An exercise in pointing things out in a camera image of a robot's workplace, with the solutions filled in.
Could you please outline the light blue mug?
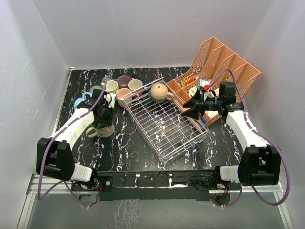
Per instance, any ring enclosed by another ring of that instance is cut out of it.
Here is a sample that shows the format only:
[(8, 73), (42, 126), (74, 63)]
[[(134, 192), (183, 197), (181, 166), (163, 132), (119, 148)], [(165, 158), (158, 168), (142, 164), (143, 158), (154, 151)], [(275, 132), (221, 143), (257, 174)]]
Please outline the light blue mug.
[(74, 111), (77, 109), (78, 105), (81, 104), (82, 102), (89, 102), (91, 96), (92, 96), (91, 92), (84, 92), (80, 98), (77, 98), (73, 106)]

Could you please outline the beige round mug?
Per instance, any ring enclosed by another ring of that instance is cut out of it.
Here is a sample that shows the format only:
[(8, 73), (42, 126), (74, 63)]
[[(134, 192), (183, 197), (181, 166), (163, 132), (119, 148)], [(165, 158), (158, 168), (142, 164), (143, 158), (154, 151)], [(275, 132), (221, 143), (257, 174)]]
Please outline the beige round mug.
[(151, 97), (156, 103), (163, 103), (166, 100), (172, 101), (175, 95), (168, 91), (163, 83), (155, 83), (150, 90)]

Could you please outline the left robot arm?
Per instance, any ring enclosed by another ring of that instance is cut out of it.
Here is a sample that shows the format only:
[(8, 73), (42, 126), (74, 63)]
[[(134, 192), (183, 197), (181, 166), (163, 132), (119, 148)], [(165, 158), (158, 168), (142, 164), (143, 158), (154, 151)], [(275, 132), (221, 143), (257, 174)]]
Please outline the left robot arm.
[(76, 163), (72, 149), (82, 133), (94, 122), (102, 126), (112, 124), (116, 94), (94, 89), (90, 97), (83, 97), (70, 119), (52, 136), (37, 143), (36, 172), (62, 181), (81, 181), (87, 190), (98, 186), (92, 169)]

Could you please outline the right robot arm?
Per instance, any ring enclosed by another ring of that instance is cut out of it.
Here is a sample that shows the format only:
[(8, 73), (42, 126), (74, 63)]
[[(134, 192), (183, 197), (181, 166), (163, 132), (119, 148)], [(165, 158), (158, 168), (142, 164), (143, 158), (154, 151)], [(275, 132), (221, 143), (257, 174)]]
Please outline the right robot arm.
[(246, 121), (242, 103), (237, 103), (233, 82), (220, 84), (219, 93), (210, 89), (210, 83), (200, 80), (196, 92), (183, 108), (182, 116), (199, 119), (206, 111), (217, 111), (226, 116), (226, 123), (233, 130), (244, 154), (237, 166), (221, 166), (213, 176), (213, 185), (224, 189), (229, 182), (243, 186), (276, 185), (279, 180), (281, 157), (275, 147), (254, 133), (255, 128)]

